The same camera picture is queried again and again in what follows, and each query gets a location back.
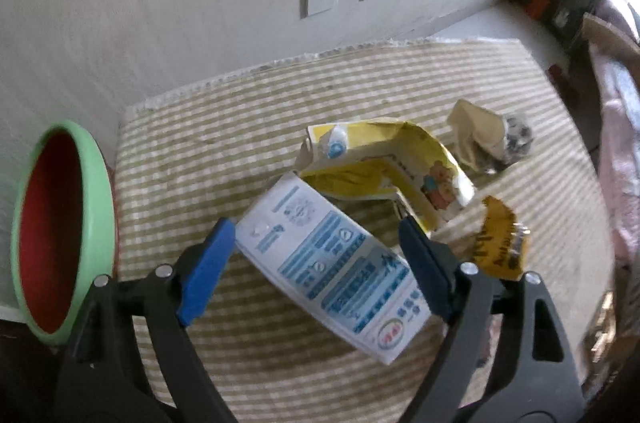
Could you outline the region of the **bed with plaid sheet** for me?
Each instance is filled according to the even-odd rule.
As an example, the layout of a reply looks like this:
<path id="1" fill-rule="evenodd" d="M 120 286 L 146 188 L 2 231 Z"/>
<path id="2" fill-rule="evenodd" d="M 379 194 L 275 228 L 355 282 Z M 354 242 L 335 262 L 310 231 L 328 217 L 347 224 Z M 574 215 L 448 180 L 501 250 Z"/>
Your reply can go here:
<path id="1" fill-rule="evenodd" d="M 603 0 L 590 15 L 639 45 L 639 30 L 624 0 Z M 616 261 L 630 267 L 639 251 L 639 68 L 629 69 L 587 43 L 600 93 L 599 180 Z"/>

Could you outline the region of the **beige silver wrapper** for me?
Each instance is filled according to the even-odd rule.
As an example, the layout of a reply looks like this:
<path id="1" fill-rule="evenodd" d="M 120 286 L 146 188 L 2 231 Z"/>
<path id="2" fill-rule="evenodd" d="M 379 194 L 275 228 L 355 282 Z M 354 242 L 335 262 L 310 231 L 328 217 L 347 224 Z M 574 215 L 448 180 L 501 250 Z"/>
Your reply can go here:
<path id="1" fill-rule="evenodd" d="M 525 159 L 534 133 L 521 113 L 500 114 L 459 99 L 447 119 L 454 133 L 454 153 L 477 174 L 496 174 Z"/>

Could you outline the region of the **brown plush toy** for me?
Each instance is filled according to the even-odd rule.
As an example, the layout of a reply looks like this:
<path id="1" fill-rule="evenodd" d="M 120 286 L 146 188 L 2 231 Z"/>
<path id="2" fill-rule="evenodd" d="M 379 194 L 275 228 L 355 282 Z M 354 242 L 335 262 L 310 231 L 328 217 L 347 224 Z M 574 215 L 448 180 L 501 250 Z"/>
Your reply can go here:
<path id="1" fill-rule="evenodd" d="M 639 45 L 612 24 L 585 14 L 582 18 L 582 36 L 601 53 L 623 62 L 627 68 L 639 68 Z"/>

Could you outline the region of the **yellow crushed carton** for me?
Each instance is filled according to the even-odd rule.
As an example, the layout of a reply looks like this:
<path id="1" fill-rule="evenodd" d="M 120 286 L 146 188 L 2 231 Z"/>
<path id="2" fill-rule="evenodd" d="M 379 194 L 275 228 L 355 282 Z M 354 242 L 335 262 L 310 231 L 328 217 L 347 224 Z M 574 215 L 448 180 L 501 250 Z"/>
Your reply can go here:
<path id="1" fill-rule="evenodd" d="M 390 200 L 427 233 L 451 221 L 475 196 L 472 180 L 451 152 L 409 121 L 311 125 L 294 171 L 334 199 Z"/>

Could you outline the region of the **red bin with green rim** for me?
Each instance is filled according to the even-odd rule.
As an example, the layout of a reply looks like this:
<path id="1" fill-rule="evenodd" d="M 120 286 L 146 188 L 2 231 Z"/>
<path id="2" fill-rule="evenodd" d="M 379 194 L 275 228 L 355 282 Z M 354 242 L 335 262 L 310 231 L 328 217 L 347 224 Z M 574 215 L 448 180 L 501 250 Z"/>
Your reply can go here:
<path id="1" fill-rule="evenodd" d="M 11 273 L 32 334 L 62 346 L 93 279 L 114 273 L 118 230 L 111 169 L 96 139 L 66 120 L 32 148 L 18 182 Z"/>

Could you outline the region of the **red slippers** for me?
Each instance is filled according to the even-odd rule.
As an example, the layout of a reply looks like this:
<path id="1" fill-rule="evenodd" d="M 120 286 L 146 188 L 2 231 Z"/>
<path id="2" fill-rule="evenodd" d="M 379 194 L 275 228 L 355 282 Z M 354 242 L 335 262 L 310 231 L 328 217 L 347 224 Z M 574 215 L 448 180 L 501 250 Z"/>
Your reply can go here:
<path id="1" fill-rule="evenodd" d="M 576 87 L 570 82 L 570 77 L 561 66 L 557 64 L 550 66 L 547 70 L 547 76 L 563 100 L 572 100 L 579 96 Z"/>

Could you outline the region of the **blue white milk carton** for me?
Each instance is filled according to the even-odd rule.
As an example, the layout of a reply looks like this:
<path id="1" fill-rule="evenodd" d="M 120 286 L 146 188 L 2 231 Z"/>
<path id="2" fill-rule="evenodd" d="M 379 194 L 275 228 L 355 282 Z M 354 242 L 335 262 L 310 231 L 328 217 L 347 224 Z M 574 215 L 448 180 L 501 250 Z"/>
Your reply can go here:
<path id="1" fill-rule="evenodd" d="M 248 208 L 235 242 L 295 304 L 384 365 L 431 316 L 409 264 L 294 173 Z"/>

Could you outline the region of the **small yellow gold wrapper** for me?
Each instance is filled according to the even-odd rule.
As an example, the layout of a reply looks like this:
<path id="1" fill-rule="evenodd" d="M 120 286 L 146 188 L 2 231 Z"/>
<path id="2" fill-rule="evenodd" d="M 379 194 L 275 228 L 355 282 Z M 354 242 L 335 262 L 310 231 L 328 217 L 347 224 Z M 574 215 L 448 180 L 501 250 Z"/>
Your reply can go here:
<path id="1" fill-rule="evenodd" d="M 486 216 L 472 247 L 472 262 L 486 275 L 518 281 L 525 273 L 530 230 L 500 199 L 483 200 Z"/>

